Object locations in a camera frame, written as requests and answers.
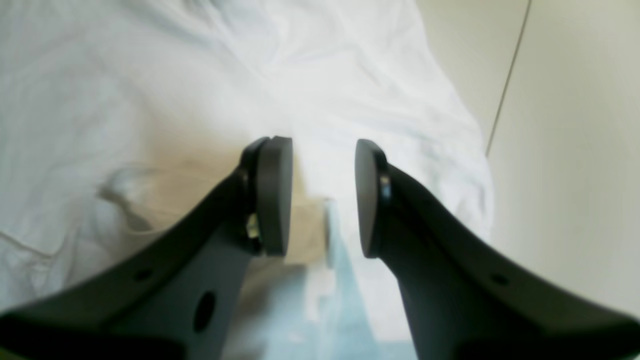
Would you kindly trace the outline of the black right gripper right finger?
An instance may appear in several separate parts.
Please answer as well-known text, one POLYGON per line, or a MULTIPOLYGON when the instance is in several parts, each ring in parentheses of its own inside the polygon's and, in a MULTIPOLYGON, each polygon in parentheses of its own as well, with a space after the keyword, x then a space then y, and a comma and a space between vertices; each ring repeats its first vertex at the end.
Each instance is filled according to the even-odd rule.
POLYGON ((639 321, 491 248, 375 142, 355 150, 359 239, 398 282, 420 360, 632 360, 639 321))

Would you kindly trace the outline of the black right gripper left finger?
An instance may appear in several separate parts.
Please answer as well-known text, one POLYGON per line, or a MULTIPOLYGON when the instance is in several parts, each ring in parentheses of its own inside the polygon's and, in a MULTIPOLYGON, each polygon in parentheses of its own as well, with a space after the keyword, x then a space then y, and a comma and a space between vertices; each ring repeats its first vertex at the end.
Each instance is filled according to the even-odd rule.
POLYGON ((26 360, 217 360, 255 256, 290 238, 293 142, 262 137, 189 214, 115 267, 1 317, 26 360))

